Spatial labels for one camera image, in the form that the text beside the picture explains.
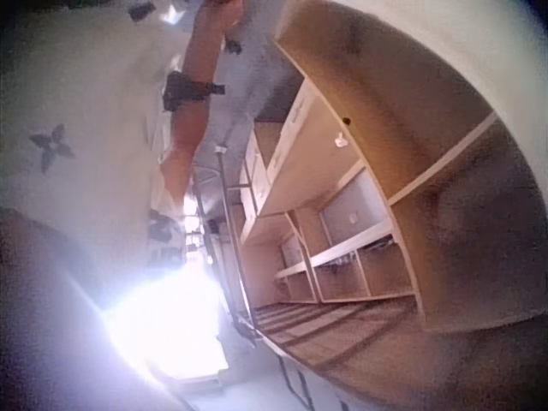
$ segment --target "black strap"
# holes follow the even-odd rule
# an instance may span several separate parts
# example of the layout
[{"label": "black strap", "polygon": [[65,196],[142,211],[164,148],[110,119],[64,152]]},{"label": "black strap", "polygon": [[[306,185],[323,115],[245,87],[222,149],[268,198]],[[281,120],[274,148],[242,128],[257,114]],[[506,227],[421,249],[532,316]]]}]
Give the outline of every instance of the black strap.
[{"label": "black strap", "polygon": [[193,81],[184,73],[172,71],[165,85],[164,109],[174,112],[183,101],[202,101],[210,94],[225,94],[224,86]]}]

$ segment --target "sunlight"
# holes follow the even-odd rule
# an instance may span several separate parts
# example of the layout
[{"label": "sunlight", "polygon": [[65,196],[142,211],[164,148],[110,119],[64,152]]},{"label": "sunlight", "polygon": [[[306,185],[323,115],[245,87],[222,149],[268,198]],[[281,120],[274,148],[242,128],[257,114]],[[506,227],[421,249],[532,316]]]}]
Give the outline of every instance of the sunlight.
[{"label": "sunlight", "polygon": [[198,378],[226,369],[217,340],[219,288],[199,253],[162,280],[142,285],[108,315],[109,332],[137,371],[148,365],[172,378]]}]

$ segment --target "wooden shelf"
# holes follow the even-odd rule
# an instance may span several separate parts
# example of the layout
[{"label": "wooden shelf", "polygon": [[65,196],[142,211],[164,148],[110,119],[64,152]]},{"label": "wooden shelf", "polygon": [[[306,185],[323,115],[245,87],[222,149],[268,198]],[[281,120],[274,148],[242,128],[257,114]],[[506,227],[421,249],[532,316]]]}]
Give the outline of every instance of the wooden shelf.
[{"label": "wooden shelf", "polygon": [[367,246],[390,234],[392,234],[392,222],[387,218],[382,223],[378,223],[370,229],[366,229],[358,235],[355,235],[322,253],[314,255],[310,258],[310,262],[314,267],[322,265],[328,261],[341,257],[344,254],[357,250],[358,248]]},{"label": "wooden shelf", "polygon": [[289,276],[293,276],[294,274],[298,274],[299,272],[303,272],[307,269],[307,266],[304,262],[292,265],[289,268],[286,268],[285,270],[281,270],[276,274],[276,279],[281,279]]},{"label": "wooden shelf", "polygon": [[501,122],[392,211],[429,331],[487,328],[548,311],[545,209]]},{"label": "wooden shelf", "polygon": [[278,46],[318,88],[339,126],[351,136],[366,167],[375,170],[385,195],[397,193],[428,168],[420,147],[402,137],[397,122],[363,85],[344,75],[348,68],[343,63],[324,60],[288,39],[281,39]]},{"label": "wooden shelf", "polygon": [[390,300],[393,298],[409,297],[412,295],[414,295],[414,292],[412,290],[402,291],[399,293],[392,293],[392,294],[375,295],[375,296],[361,296],[360,293],[355,293],[354,295],[348,294],[341,298],[324,299],[324,302],[335,303],[335,302],[356,302],[356,301],[379,301],[379,300]]},{"label": "wooden shelf", "polygon": [[318,88],[388,198],[490,111],[427,48],[335,3],[303,7],[277,45]]},{"label": "wooden shelf", "polygon": [[402,251],[397,244],[357,251],[371,297],[413,292]]},{"label": "wooden shelf", "polygon": [[464,154],[468,149],[478,143],[478,139],[485,136],[485,133],[491,126],[495,124],[498,117],[495,113],[491,113],[481,122],[474,130],[472,130],[466,137],[464,137],[453,148],[446,152],[432,167],[410,182],[406,187],[400,190],[397,194],[392,196],[388,203],[393,206],[395,203],[411,194],[414,190],[417,190],[429,183],[439,182],[441,179],[447,178],[447,175],[451,174],[455,170],[459,170],[462,161],[466,161]]},{"label": "wooden shelf", "polygon": [[340,265],[314,267],[314,273],[318,279],[322,301],[369,296],[366,279],[356,258]]},{"label": "wooden shelf", "polygon": [[[310,82],[303,86],[313,88]],[[358,154],[351,145],[337,147],[335,139],[343,132],[337,119],[320,98],[311,98],[310,107],[297,114],[304,116],[298,128],[288,128],[267,170],[270,191],[260,214],[287,211],[305,205],[336,186],[358,161]]]},{"label": "wooden shelf", "polygon": [[246,220],[240,243],[242,245],[279,244],[290,232],[291,226],[283,214],[259,216]]}]

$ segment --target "floor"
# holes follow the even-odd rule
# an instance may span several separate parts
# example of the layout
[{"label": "floor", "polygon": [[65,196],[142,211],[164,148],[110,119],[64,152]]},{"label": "floor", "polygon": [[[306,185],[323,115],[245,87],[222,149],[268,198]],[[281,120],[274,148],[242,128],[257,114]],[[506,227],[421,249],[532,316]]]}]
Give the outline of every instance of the floor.
[{"label": "floor", "polygon": [[277,358],[264,344],[245,356],[245,364],[233,365],[237,376],[224,375],[221,390],[193,396],[188,402],[196,411],[305,411],[289,392]]},{"label": "floor", "polygon": [[413,298],[277,304],[257,316],[278,349],[382,409],[537,409],[548,401],[547,316],[449,335],[421,329]]}]

